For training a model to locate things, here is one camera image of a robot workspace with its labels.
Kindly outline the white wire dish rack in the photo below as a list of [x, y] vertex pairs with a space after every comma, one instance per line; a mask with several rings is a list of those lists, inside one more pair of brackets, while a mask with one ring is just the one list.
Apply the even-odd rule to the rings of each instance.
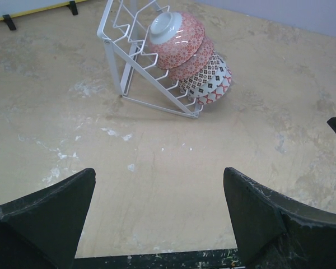
[[[184, 104], [181, 99], [187, 99], [188, 94], [184, 93], [180, 96], [175, 96], [171, 93], [172, 90], [178, 88], [178, 82], [173, 82], [170, 87], [165, 87], [161, 80], [168, 77], [169, 72], [166, 71], [161, 77], [155, 78], [148, 70], [151, 68], [158, 69], [157, 53], [145, 53], [147, 47], [149, 27], [144, 27], [138, 20], [138, 15], [148, 7], [153, 6], [155, 11], [162, 13], [169, 11], [170, 6], [161, 7], [156, 1], [149, 1], [145, 6], [138, 9], [137, 1], [130, 1], [129, 5], [125, 5], [124, 1], [117, 1], [118, 9], [112, 10], [115, 3], [114, 0], [108, 0], [101, 17], [97, 36], [103, 41], [106, 58], [110, 67], [113, 78], [115, 91], [123, 99], [127, 99], [133, 103], [146, 106], [148, 108], [160, 110], [163, 112], [180, 115], [187, 118], [198, 118], [203, 110], [203, 105], [197, 103], [193, 99], [191, 103]], [[115, 13], [114, 19], [111, 21], [112, 28], [122, 32], [122, 36], [116, 39], [110, 38], [105, 33], [106, 25], [108, 24], [111, 13]], [[145, 101], [129, 97], [129, 90], [132, 87], [132, 78], [134, 73], [139, 73], [145, 78], [157, 91], [162, 93], [177, 109], [164, 108]]]

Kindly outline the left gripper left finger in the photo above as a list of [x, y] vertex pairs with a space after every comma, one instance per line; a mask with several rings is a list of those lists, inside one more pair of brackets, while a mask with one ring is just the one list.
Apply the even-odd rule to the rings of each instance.
[[72, 268], [95, 184], [86, 168], [0, 205], [0, 268]]

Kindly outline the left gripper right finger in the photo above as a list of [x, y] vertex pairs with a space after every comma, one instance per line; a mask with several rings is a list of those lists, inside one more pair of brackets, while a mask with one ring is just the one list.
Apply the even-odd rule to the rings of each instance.
[[336, 268], [336, 214], [226, 168], [223, 188], [246, 268]]

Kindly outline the grey leaf bowl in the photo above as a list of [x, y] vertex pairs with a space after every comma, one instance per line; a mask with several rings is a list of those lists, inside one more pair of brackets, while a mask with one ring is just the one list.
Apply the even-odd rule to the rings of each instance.
[[181, 66], [170, 69], [168, 77], [172, 80], [183, 80], [199, 72], [209, 61], [214, 51], [214, 43], [207, 36], [193, 56]]
[[205, 37], [203, 24], [186, 12], [163, 12], [152, 22], [147, 45], [158, 54], [156, 66], [173, 69], [189, 60]]

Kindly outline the brown patterned bowl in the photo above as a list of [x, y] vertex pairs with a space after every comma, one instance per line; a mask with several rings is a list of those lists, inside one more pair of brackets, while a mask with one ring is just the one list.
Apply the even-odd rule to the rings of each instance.
[[214, 76], [220, 72], [221, 63], [222, 60], [220, 59], [218, 52], [214, 50], [207, 64], [200, 71], [190, 76], [189, 78], [179, 80], [178, 87], [180, 88], [181, 92], [189, 91], [206, 84], [210, 79], [214, 78]]

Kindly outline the red patterned bowl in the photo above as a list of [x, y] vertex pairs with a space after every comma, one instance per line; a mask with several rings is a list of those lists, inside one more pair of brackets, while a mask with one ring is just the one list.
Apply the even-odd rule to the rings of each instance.
[[228, 91], [230, 84], [232, 82], [232, 72], [228, 68], [225, 75], [223, 76], [223, 80], [220, 85], [217, 86], [217, 88], [212, 91], [211, 93], [197, 98], [199, 105], [207, 105], [214, 103], [218, 99], [224, 96], [224, 94]]

